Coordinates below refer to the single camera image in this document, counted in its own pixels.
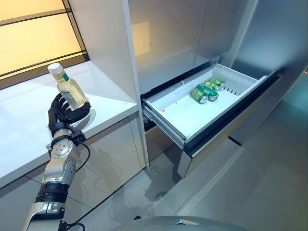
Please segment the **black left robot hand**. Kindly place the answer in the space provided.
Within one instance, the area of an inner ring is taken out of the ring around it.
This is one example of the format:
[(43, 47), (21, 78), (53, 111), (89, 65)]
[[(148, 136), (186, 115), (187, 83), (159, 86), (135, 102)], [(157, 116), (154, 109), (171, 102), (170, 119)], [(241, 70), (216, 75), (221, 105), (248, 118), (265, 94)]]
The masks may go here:
[(73, 132), (71, 124), (82, 120), (90, 113), (91, 105), (89, 102), (85, 102), (80, 108), (75, 110), (69, 109), (69, 106), (69, 103), (60, 93), (52, 101), (51, 107), (48, 110), (48, 128), (52, 136), (60, 129), (68, 129)]

